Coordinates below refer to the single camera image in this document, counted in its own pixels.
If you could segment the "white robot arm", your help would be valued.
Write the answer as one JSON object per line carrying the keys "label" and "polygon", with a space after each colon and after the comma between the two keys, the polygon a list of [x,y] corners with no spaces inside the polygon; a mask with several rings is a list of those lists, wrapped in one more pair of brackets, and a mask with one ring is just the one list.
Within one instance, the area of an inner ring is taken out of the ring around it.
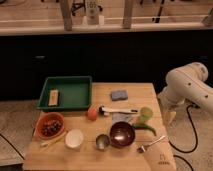
{"label": "white robot arm", "polygon": [[213,114],[213,88],[205,84],[208,69],[193,62],[170,70],[166,75],[166,86],[157,95],[163,123],[169,125],[176,116],[175,109],[186,99],[204,111]]}

